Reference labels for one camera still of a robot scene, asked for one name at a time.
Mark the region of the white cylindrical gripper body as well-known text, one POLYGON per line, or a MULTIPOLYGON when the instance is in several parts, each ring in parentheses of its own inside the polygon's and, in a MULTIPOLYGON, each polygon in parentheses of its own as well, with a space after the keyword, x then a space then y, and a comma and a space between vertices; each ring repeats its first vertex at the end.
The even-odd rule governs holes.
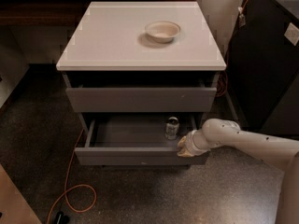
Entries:
POLYGON ((201 130, 193 130, 186 136, 186 148, 193 156, 201 156, 213 147, 213 144, 207 141, 201 130))

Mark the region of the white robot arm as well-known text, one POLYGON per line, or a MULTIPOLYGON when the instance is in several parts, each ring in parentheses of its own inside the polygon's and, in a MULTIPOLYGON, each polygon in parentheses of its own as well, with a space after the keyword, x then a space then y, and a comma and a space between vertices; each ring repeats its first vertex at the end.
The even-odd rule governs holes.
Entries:
POLYGON ((208 119, 178 142, 178 156, 198 157, 213 148, 234 147, 284 172, 275 224, 299 224, 299 141, 242 131, 231 120, 208 119))

